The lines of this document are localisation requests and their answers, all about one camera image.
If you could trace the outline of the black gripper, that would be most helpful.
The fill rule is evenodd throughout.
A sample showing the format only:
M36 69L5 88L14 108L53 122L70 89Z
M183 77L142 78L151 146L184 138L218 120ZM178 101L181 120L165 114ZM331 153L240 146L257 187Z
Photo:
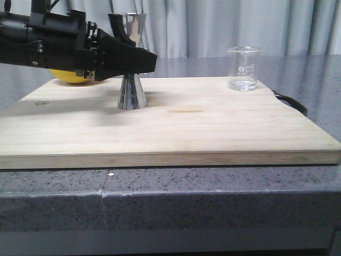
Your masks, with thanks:
M126 30L127 14L108 14L114 37L86 21L84 12L59 15L32 9L27 24L27 64L75 71L95 81L124 74L151 73L157 55L135 47Z

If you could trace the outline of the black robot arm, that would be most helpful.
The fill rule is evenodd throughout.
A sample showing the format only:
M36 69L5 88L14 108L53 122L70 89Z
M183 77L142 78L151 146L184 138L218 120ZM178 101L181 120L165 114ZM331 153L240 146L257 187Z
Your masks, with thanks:
M1 11L1 63L73 71L103 81L126 74L150 73L157 56L139 47L143 13L109 14L113 35L86 21L85 12L52 13L56 2L32 1L29 16Z

